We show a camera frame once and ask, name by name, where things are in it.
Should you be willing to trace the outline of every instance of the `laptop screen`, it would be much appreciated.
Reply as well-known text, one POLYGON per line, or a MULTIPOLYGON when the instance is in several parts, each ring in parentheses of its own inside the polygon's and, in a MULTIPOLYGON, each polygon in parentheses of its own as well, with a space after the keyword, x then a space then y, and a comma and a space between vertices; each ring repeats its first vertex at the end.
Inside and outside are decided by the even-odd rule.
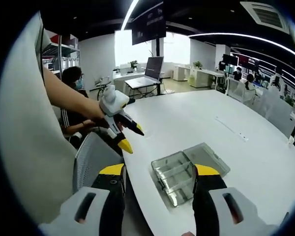
POLYGON ((163 57, 148 58, 145 75, 158 80, 161 73, 162 64, 163 57))

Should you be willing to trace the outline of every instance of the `television screen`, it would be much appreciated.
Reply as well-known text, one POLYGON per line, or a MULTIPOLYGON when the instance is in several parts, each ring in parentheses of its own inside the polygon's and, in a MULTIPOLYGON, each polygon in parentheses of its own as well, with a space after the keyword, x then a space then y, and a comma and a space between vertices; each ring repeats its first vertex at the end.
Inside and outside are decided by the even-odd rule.
POLYGON ((131 23, 131 28, 132 45, 166 37, 163 2, 135 18, 131 23))
POLYGON ((230 65, 238 65, 238 58, 227 54, 223 55, 223 62, 230 65))
POLYGON ((259 69, 259 61, 245 57, 245 56, 238 56, 239 57, 239 62, 238 65, 242 66, 244 68, 247 68, 252 71, 257 71, 259 69))

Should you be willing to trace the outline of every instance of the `window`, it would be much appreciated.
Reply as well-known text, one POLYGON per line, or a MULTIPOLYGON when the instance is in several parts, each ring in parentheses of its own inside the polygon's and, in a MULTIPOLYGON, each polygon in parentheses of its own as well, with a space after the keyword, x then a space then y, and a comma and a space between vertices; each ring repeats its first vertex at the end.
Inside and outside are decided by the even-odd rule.
POLYGON ((190 64, 190 38, 186 35, 166 32, 164 62, 190 64))
POLYGON ((146 63, 151 57, 151 41, 132 46, 132 31, 115 31, 115 63, 116 66, 127 64, 133 60, 146 63))

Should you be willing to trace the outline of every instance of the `potted plant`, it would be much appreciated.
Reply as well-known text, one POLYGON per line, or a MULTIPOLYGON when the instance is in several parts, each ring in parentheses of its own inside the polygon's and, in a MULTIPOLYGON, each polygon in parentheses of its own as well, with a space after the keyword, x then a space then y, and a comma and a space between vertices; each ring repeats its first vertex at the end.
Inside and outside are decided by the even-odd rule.
POLYGON ((130 64, 131 64, 131 69, 134 70, 135 68, 137 68, 138 61, 137 60, 133 60, 133 61, 130 62, 130 64))
POLYGON ((195 62, 193 63, 193 66, 194 66, 195 68, 198 68, 199 70, 202 69, 202 63, 199 62, 199 61, 195 61, 195 62))

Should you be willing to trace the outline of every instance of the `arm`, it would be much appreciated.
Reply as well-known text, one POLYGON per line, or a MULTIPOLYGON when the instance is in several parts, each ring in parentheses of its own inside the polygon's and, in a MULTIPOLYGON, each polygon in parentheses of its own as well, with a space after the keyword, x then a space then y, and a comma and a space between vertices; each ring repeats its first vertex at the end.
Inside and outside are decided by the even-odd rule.
POLYGON ((78 112, 87 118, 103 118, 98 101, 84 97, 44 68, 44 80, 48 98, 54 106, 78 112))
POLYGON ((65 128, 65 133, 66 134, 75 134, 76 132, 84 132, 84 131, 88 131, 90 128, 94 127, 95 123, 93 121, 91 121, 90 119, 87 119, 85 121, 83 121, 80 124, 76 124, 73 126, 69 126, 65 128))
POLYGON ((76 124, 76 125, 73 125, 73 126, 69 126, 69 127, 65 128, 65 133, 69 134, 69 135, 73 135, 76 132, 81 131, 81 129, 84 129, 84 127, 85 126, 83 125, 83 123, 76 124))

